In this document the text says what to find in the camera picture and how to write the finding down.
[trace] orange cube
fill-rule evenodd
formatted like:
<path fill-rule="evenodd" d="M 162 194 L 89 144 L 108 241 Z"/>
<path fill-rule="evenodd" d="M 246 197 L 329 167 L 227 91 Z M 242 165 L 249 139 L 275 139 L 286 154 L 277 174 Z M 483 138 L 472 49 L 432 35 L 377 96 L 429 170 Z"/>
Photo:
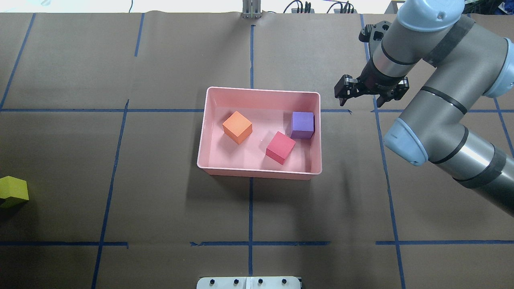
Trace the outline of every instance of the orange cube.
<path fill-rule="evenodd" d="M 236 111 L 223 123 L 223 131 L 240 145 L 252 133 L 252 123 Z"/>

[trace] blue tape grid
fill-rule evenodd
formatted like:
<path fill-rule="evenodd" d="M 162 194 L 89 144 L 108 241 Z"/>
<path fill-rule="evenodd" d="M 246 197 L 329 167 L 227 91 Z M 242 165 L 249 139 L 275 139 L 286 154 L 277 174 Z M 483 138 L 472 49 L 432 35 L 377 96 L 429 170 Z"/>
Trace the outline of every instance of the blue tape grid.
<path fill-rule="evenodd" d="M 360 24 L 361 24 L 362 28 L 364 28 L 364 16 L 362 14 L 360 15 Z M 364 51 L 366 53 L 366 61 L 369 61 L 370 60 L 370 52 L 368 50 L 368 46 L 366 45 L 366 43 L 364 43 Z M 382 164 L 383 164 L 383 168 L 384 168 L 385 179 L 387 181 L 387 193 L 389 196 L 389 211 L 391 213 L 391 223 L 393 225 L 394 245 L 396 247 L 396 259 L 398 262 L 398 271 L 400 273 L 400 283 L 401 283 L 401 288 L 405 289 L 406 288 L 405 277 L 403 275 L 403 263 L 401 261 L 401 251 L 400 251 L 400 242 L 399 242 L 399 237 L 398 237 L 398 229 L 396 228 L 396 217 L 394 214 L 393 195 L 391 193 L 391 183 L 389 181 L 389 172 L 388 172 L 388 168 L 387 168 L 386 152 L 384 150 L 384 144 L 383 144 L 383 140 L 382 140 L 382 129 L 380 128 L 380 116 L 378 114 L 376 96 L 373 96 L 373 106 L 375 108 L 375 110 L 374 110 L 375 111 L 375 120 L 377 122 L 378 140 L 380 143 L 380 152 L 382 154 Z"/>
<path fill-rule="evenodd" d="M 0 246 L 98 246 L 98 254 L 97 254 L 97 263 L 95 264 L 95 273 L 93 278 L 93 283 L 91 285 L 92 288 L 96 287 L 96 280 L 98 277 L 98 270 L 99 270 L 99 264 L 101 260 L 101 251 L 103 246 L 124 246 L 126 248 L 129 247 L 129 244 L 127 242 L 104 242 L 105 237 L 105 229 L 106 229 L 106 222 L 108 218 L 108 211 L 111 204 L 111 197 L 112 197 L 112 189 L 114 184 L 114 176 L 116 174 L 116 168 L 118 163 L 118 157 L 119 157 L 119 150 L 121 145 L 121 138 L 123 135 L 124 125 L 127 114 L 130 113 L 201 113 L 204 110 L 203 109 L 128 109 L 128 101 L 125 105 L 124 109 L 3 109 L 4 103 L 6 101 L 7 95 L 9 93 L 9 88 L 11 86 L 12 80 L 14 78 L 14 74 L 16 72 L 16 68 L 19 64 L 22 52 L 25 48 L 27 39 L 29 37 L 32 25 L 34 23 L 36 14 L 34 13 L 32 15 L 30 24 L 28 26 L 27 32 L 25 34 L 25 38 L 23 40 L 22 46 L 20 48 L 20 51 L 18 53 L 16 62 L 14 64 L 13 70 L 11 72 L 9 81 L 7 83 L 6 89 L 4 91 L 2 100 L 0 102 L 0 112 L 30 112 L 30 113 L 58 113 L 58 112 L 87 112 L 87 113 L 96 113 L 96 112 L 117 112 L 117 113 L 123 113 L 123 120 L 122 120 L 122 127 L 120 129 L 120 136 L 118 139 L 118 147 L 116 151 L 116 157 L 115 157 L 115 164 L 113 166 L 113 175 L 111 179 L 111 186 L 109 188 L 109 194 L 106 204 L 106 210 L 104 214 L 104 223 L 102 226 L 102 232 L 100 236 L 99 242 L 60 242 L 60 241 L 8 241 L 8 242 L 0 242 Z M 364 25 L 364 19 L 361 15 L 361 25 Z M 134 56 L 138 56 L 139 51 L 139 44 L 141 40 L 141 33 L 143 28 L 143 21 L 144 21 L 144 13 L 141 15 L 140 25 L 139 25 L 139 33 L 136 43 L 136 49 Z M 250 68 L 250 87 L 253 88 L 253 34 L 254 34 L 254 27 L 255 25 L 252 25 L 250 28 L 250 62 L 251 62 L 251 68 Z M 366 54 L 366 59 L 369 60 L 370 53 L 368 51 L 368 48 L 366 45 L 364 45 L 364 51 Z M 390 201 L 390 211 L 391 211 L 391 220 L 393 224 L 393 232 L 395 235 L 394 241 L 377 241 L 375 244 L 379 246 L 395 246 L 397 251 L 397 259 L 398 259 L 398 268 L 400 272 L 400 280 L 401 280 L 401 286 L 402 288 L 405 288 L 405 278 L 403 276 L 403 269 L 402 269 L 402 262 L 401 262 L 401 253 L 400 253 L 400 246 L 404 245 L 511 245 L 514 244 L 514 240 L 426 240 L 426 241 L 400 241 L 397 234 L 396 229 L 396 220 L 394 215 L 394 206 L 392 201 L 392 194 L 391 194 L 391 188 L 389 183 L 389 173 L 387 170 L 387 162 L 384 154 L 384 148 L 383 148 L 383 142 L 382 142 L 382 133 L 379 123 L 379 113 L 401 113 L 403 110 L 387 110 L 387 109 L 378 109 L 376 106 L 376 98 L 373 98 L 374 102 L 374 110 L 372 110 L 372 113 L 375 113 L 376 121 L 377 121 L 377 130 L 378 130 L 378 136 L 379 136 L 379 142 L 380 142 L 380 148 L 382 153 L 382 161 L 384 165 L 384 172 L 386 175 L 387 183 L 388 183 L 388 195 L 389 195 L 389 201 Z M 502 127 L 505 133 L 505 136 L 507 138 L 507 142 L 509 144 L 509 148 L 511 151 L 511 154 L 514 156 L 514 148 L 512 145 L 512 141 L 509 136 L 509 132 L 507 130 L 505 120 L 503 118 L 503 114 L 508 113 L 514 113 L 514 110 L 502 110 L 500 108 L 500 105 L 497 101 L 497 99 L 494 99 L 494 103 L 496 105 L 496 110 L 470 110 L 469 113 L 498 113 L 498 116 L 500 118 L 500 121 L 502 123 Z M 352 113 L 350 110 L 344 110 L 344 109 L 322 109 L 322 113 Z M 191 246 L 248 246 L 248 273 L 250 276 L 253 275 L 253 260 L 252 260 L 252 248 L 253 246 L 326 246 L 330 244 L 329 241 L 314 241 L 314 242 L 256 242 L 253 241 L 253 178 L 250 178 L 250 184 L 249 184 L 249 232 L 248 242 L 201 242 L 199 244 L 190 242 Z"/>
<path fill-rule="evenodd" d="M 364 28 L 364 17 L 361 14 L 360 16 L 361 20 L 361 26 Z M 364 49 L 366 53 L 366 59 L 369 61 L 370 54 L 368 51 L 368 47 L 366 44 L 364 44 Z M 374 101 L 374 110 L 372 110 L 372 113 L 375 113 L 375 117 L 377 119 L 377 127 L 378 127 L 378 135 L 379 135 L 379 141 L 380 141 L 380 150 L 382 152 L 382 161 L 384 164 L 384 170 L 386 174 L 386 179 L 388 183 L 388 194 L 389 194 L 389 205 L 391 210 L 391 220 L 393 223 L 393 233 L 394 233 L 394 241 L 377 241 L 375 244 L 377 246 L 395 246 L 396 247 L 396 254 L 398 259 L 398 268 L 400 271 L 400 280 L 401 280 L 401 287 L 402 289 L 406 288 L 405 285 L 405 277 L 403 275 L 403 265 L 401 262 L 401 254 L 400 254 L 400 246 L 409 246 L 409 245 L 513 245 L 514 240 L 425 240 L 425 241 L 400 241 L 398 238 L 398 233 L 396 229 L 396 220 L 394 217 L 394 208 L 393 208 L 393 202 L 392 202 L 392 195 L 391 195 L 391 187 L 389 183 L 389 174 L 387 171 L 387 163 L 386 158 L 384 155 L 384 149 L 383 149 L 383 141 L 382 141 L 382 133 L 380 129 L 380 123 L 379 123 L 379 113 L 402 113 L 403 110 L 387 110 L 387 109 L 379 109 L 376 104 L 376 98 L 373 97 Z M 469 113 L 498 113 L 498 116 L 500 118 L 500 122 L 502 123 L 502 128 L 505 133 L 505 137 L 507 138 L 507 142 L 510 148 L 510 152 L 512 156 L 514 156 L 514 148 L 512 147 L 512 141 L 509 136 L 509 132 L 507 130 L 507 126 L 505 124 L 505 120 L 503 119 L 504 113 L 514 113 L 514 110 L 502 110 L 500 108 L 500 105 L 498 103 L 498 100 L 494 98 L 494 103 L 496 106 L 496 110 L 469 110 Z"/>
<path fill-rule="evenodd" d="M 34 24 L 34 20 L 36 18 L 36 14 L 32 14 L 32 18 L 30 19 L 29 26 L 27 28 L 27 32 L 25 33 L 25 37 L 23 39 L 20 51 L 18 52 L 18 56 L 16 57 L 16 61 L 14 63 L 14 67 L 12 69 L 11 75 L 9 77 L 9 81 L 7 82 L 4 95 L 2 97 L 2 101 L 0 102 L 0 112 L 8 112 L 8 111 L 32 111 L 32 110 L 4 110 L 4 104 L 7 99 L 7 96 L 9 94 L 9 88 L 11 87 L 12 80 L 14 79 L 14 75 L 16 73 L 16 69 L 18 67 L 18 64 L 20 63 L 20 59 L 22 57 L 23 50 L 25 49 L 25 45 L 27 44 L 27 40 L 30 35 L 30 31 L 32 29 L 32 25 Z M 114 177 L 116 175 L 116 168 L 118 167 L 118 159 L 119 159 L 119 153 L 120 153 L 120 146 L 121 146 L 121 139 L 123 136 L 123 130 L 125 127 L 125 120 L 127 115 L 127 108 L 129 106 L 129 101 L 127 101 L 125 105 L 125 109 L 123 110 L 123 119 L 121 123 L 121 129 L 120 129 L 120 135 L 118 138 L 118 146 L 116 148 L 116 156 L 114 160 L 114 166 L 113 166 L 113 173 L 111 176 L 111 185 L 109 187 L 109 193 L 107 196 L 107 204 L 105 207 L 105 214 L 103 219 L 103 225 L 102 225 L 102 231 L 100 233 L 100 241 L 99 242 L 62 242 L 62 241 L 2 241 L 0 242 L 0 246 L 97 246 L 98 247 L 98 254 L 97 254 L 97 260 L 95 264 L 95 271 L 93 275 L 93 282 L 91 284 L 91 288 L 96 287 L 96 281 L 98 277 L 98 269 L 100 266 L 100 258 L 102 255 L 102 248 L 103 246 L 124 246 L 127 249 L 129 248 L 129 244 L 127 242 L 105 242 L 105 229 L 107 227 L 107 218 L 109 215 L 109 208 L 111 206 L 111 198 L 113 195 L 113 187 L 114 187 Z"/>
<path fill-rule="evenodd" d="M 253 87 L 253 35 L 255 25 L 250 26 L 250 88 Z M 349 110 L 325 110 L 326 112 L 351 113 Z M 326 246 L 329 241 L 313 242 L 256 242 L 253 240 L 253 177 L 249 178 L 249 197 L 248 197 L 248 242 L 190 242 L 192 247 L 199 246 L 248 246 L 248 276 L 253 276 L 253 247 L 254 246 Z"/>

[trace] white mounting plate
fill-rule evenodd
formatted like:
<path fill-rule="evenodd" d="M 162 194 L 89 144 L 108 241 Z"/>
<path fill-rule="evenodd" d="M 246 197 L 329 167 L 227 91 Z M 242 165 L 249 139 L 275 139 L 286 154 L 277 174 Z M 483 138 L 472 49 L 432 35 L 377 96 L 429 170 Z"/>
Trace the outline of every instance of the white mounting plate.
<path fill-rule="evenodd" d="M 302 283 L 297 277 L 203 277 L 198 280 L 196 289 L 301 289 Z"/>

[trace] purple cube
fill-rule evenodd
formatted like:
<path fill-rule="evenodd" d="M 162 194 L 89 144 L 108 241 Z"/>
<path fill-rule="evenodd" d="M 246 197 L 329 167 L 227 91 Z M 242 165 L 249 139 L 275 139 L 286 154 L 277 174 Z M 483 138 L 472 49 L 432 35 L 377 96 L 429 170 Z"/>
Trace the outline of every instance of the purple cube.
<path fill-rule="evenodd" d="M 310 139 L 314 133 L 314 113 L 293 112 L 291 138 Z"/>

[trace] yellow-green cube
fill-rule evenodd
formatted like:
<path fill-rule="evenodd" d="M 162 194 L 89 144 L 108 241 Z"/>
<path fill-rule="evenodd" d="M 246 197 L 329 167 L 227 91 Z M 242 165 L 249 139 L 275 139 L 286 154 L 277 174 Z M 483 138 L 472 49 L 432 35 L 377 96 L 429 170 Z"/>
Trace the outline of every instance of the yellow-green cube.
<path fill-rule="evenodd" d="M 10 208 L 28 200 L 26 181 L 12 176 L 0 178 L 0 208 Z"/>

